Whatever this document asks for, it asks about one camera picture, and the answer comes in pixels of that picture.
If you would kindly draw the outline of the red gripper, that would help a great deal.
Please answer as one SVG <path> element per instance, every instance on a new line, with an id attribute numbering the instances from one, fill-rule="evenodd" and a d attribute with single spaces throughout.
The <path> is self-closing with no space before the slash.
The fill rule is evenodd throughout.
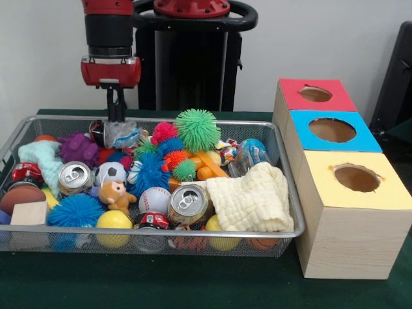
<path id="1" fill-rule="evenodd" d="M 113 100 L 113 88 L 106 93 L 108 120 L 124 122 L 126 102 L 123 88 L 135 87 L 141 77 L 141 62 L 138 57 L 103 59 L 85 56 L 80 64 L 82 77 L 88 86 L 102 87 L 104 84 L 118 84 L 118 103 Z"/>

